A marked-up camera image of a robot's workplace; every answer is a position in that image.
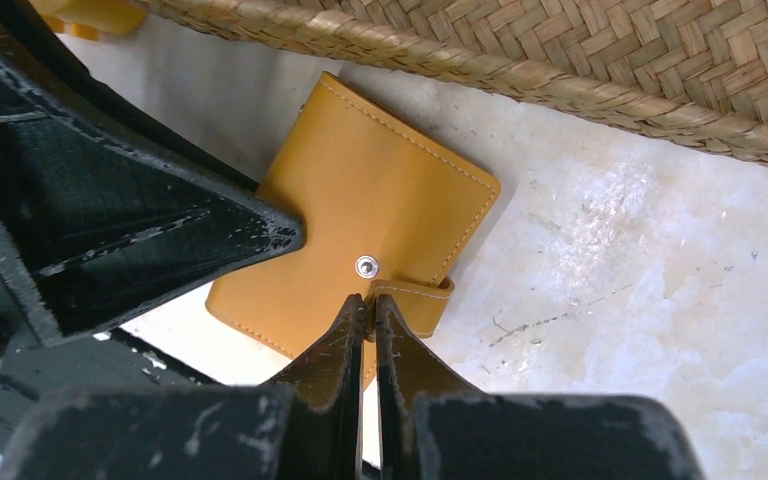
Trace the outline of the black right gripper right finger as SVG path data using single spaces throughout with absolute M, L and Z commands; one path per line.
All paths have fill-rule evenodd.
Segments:
M 374 303 L 386 479 L 700 479 L 686 432 L 642 396 L 491 394 Z

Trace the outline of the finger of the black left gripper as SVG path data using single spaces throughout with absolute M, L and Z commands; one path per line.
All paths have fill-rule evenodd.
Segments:
M 0 1 L 0 339 L 51 346 L 300 249 L 254 182 L 95 80 Z

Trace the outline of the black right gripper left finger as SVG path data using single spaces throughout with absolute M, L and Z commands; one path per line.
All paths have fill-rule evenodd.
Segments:
M 254 387 L 70 388 L 20 421 L 0 479 L 356 479 L 365 308 Z

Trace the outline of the yellow leather card holder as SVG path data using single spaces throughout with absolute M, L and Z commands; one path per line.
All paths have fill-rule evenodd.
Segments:
M 385 294 L 429 338 L 450 271 L 500 192 L 493 175 L 324 73 L 257 190 L 301 218 L 304 246 L 220 277 L 207 310 L 292 359 L 347 296 Z

